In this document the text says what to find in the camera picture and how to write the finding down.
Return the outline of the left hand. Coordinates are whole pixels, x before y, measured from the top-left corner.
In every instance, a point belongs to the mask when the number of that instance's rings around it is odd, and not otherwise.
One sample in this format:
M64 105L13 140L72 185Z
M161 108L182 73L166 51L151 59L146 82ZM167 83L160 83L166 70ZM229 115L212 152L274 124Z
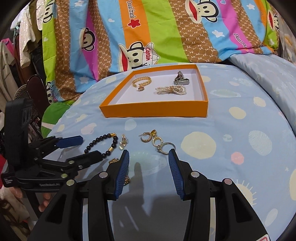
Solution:
M19 200L24 199L25 193L18 187L10 187L10 192ZM44 212L52 200L53 193L37 193L33 194L33 197L37 198L39 204L39 211Z

